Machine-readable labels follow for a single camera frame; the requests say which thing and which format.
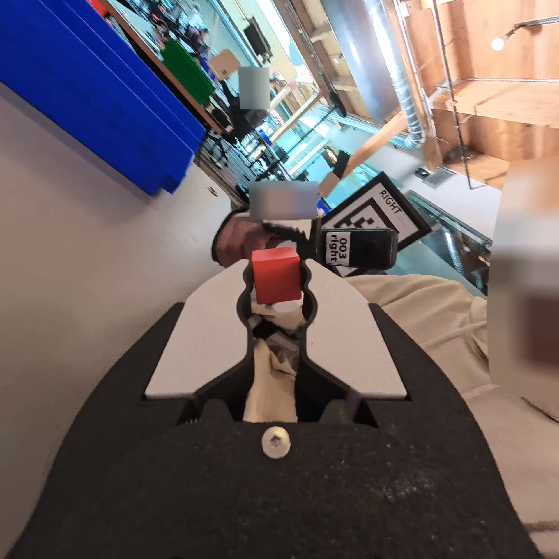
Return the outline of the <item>black hanging monitor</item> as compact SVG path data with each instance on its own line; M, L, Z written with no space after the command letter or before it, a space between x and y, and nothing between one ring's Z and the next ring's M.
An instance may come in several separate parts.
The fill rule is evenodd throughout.
M247 20L243 33L256 56L260 56L264 61L271 59L272 51L269 42L254 17Z

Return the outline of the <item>wooden post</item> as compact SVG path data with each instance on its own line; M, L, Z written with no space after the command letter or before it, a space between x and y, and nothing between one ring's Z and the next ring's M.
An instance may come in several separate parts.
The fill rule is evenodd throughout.
M356 152L354 152L346 165L341 178L348 177L357 167L372 157L381 147L389 143L395 136L404 132L408 121L403 110L396 114L381 130L370 137Z

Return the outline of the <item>person's cream sweater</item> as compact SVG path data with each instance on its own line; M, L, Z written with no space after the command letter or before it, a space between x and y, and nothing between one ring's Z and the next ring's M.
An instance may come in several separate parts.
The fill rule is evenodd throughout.
M543 558L558 558L558 404L514 396L490 381L487 301L436 276L345 281L447 375L481 427L531 539Z

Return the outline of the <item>green table cover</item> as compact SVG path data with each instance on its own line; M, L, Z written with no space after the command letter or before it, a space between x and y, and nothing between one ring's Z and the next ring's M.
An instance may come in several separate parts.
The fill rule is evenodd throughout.
M209 104L215 85L199 62L179 41L169 40L166 43L163 62L198 104L202 107Z

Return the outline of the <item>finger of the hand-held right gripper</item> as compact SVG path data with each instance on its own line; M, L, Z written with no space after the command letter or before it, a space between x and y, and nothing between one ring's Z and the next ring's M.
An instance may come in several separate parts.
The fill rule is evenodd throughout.
M318 248L318 218L308 220L262 220L265 230L282 243L294 244L298 254L315 254Z
M255 304L255 314L287 333L296 333L306 323L302 303Z

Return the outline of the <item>wooden edged table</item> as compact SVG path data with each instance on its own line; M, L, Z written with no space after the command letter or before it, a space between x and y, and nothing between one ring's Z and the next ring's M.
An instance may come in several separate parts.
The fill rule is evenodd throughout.
M132 48L180 100L194 109L206 127L219 135L230 134L233 124L215 96L215 86L200 63L180 41L171 40L160 47L155 28L120 1L102 1L115 18Z

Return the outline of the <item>metal conduit pipe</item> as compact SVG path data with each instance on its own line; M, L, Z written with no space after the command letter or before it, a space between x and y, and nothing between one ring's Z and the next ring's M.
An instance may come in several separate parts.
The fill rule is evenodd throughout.
M443 86L447 93L445 109L453 115L454 131L457 139L457 148L462 162L469 191L479 188L472 184L469 163L469 146L465 143L462 132L465 119L460 118L458 111L457 92L466 78L472 74L470 59L470 43L465 28L464 2L463 1L431 1L431 12L434 21L437 42L440 51L441 66L444 72Z

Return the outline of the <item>grey vent grille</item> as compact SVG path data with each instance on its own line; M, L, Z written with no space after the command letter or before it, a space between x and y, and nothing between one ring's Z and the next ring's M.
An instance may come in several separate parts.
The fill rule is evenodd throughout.
M442 166L435 171L428 171L425 168L418 168L414 172L414 176L420 179L423 184L427 185L429 188L435 189L444 184L447 180L455 176L455 172Z

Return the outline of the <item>silver ventilation duct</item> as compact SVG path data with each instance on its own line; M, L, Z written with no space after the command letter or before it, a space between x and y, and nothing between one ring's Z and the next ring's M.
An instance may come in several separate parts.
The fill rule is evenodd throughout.
M418 104L384 1L321 1L355 85L376 125L404 112L406 137L394 143L420 150L425 143Z

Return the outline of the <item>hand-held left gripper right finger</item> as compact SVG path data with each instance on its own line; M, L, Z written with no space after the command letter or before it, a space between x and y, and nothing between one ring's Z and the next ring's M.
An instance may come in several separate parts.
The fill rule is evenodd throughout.
M405 401L397 370L367 299L315 261L301 269L304 325L295 383L300 420L341 405L349 420L369 401Z

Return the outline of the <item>red wooden cube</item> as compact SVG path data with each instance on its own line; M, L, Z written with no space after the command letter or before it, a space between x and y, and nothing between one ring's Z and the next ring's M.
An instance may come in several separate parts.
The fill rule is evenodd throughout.
M251 262L259 305L286 303L302 298L300 257L295 248L255 250Z

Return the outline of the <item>blue plastic bin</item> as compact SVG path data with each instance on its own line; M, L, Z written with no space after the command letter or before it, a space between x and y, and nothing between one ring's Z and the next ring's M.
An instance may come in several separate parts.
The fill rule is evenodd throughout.
M88 1L1 1L1 100L150 196L177 191L205 135Z

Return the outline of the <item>brown cardboard box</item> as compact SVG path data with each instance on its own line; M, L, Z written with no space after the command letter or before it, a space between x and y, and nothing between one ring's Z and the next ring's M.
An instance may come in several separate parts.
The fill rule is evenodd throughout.
M208 67L220 82L235 74L241 67L241 62L230 49L224 49L208 60Z

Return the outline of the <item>ceiling spotlight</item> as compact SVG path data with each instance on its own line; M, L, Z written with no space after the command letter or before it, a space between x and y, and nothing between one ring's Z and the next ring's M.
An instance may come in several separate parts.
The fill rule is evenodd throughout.
M513 25L512 29L508 31L505 35L496 37L491 42L491 48L495 52L500 52L505 48L507 41L518 31L522 29L529 29L533 30L537 27L543 27L550 24L557 24L558 23L558 16L549 17L549 18L540 18L537 20L530 20L519 22Z

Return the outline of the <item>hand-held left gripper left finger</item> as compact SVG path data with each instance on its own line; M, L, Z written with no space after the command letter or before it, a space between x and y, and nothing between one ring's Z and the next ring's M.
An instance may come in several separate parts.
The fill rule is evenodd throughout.
M213 399L244 402L254 381L251 264L234 264L208 279L185 301L146 399L186 399L196 411Z

